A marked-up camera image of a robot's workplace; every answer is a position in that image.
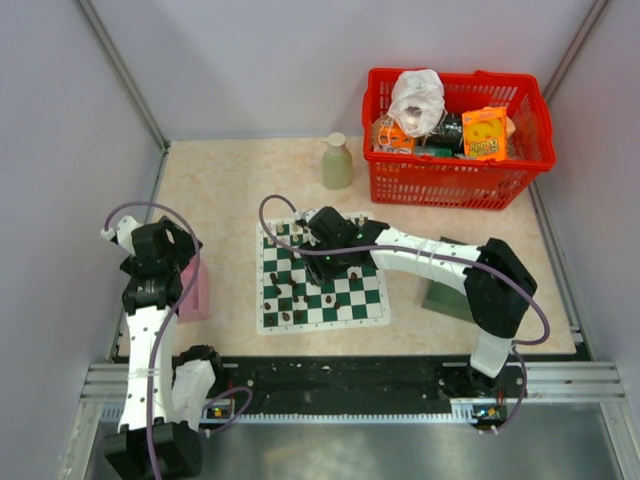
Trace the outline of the green white chess mat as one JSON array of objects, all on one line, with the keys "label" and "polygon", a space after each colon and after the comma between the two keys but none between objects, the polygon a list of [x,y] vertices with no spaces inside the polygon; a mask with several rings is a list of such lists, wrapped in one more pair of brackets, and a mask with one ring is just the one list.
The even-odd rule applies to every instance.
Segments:
[{"label": "green white chess mat", "polygon": [[351,267],[318,286],[300,256],[256,225],[256,328],[261,335],[385,326],[391,308],[384,273]]}]

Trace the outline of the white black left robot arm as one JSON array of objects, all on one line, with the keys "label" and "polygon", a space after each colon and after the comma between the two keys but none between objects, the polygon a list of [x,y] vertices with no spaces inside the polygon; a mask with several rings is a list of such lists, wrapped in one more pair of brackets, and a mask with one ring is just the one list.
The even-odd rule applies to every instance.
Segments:
[{"label": "white black left robot arm", "polygon": [[220,394],[227,374],[210,346],[172,357],[184,296],[182,272],[196,256],[192,236],[167,217],[141,224],[123,217],[103,230],[128,254],[122,304],[129,332],[124,409],[104,455],[122,479],[192,479],[202,470],[198,428],[206,397]]}]

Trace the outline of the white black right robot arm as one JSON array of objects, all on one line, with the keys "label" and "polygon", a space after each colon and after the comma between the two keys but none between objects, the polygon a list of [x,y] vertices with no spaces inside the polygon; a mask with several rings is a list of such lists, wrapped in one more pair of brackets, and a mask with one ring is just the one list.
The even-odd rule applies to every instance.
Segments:
[{"label": "white black right robot arm", "polygon": [[414,274],[462,294],[479,328],[467,384],[481,396],[502,385],[502,369],[537,291],[537,282],[506,242],[491,238],[475,246],[425,239],[376,220],[358,225],[330,206],[298,211],[295,223],[309,233],[302,249],[310,253],[302,259],[318,285],[361,267]]}]

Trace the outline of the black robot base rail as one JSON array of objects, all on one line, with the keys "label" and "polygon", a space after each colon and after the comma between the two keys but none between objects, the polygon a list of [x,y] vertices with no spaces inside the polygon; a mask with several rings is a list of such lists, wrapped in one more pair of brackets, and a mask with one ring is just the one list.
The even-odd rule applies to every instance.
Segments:
[{"label": "black robot base rail", "polygon": [[448,414],[462,399],[504,408],[525,389],[520,365],[489,379],[463,356],[225,356],[215,373],[208,395],[245,386],[248,415]]}]

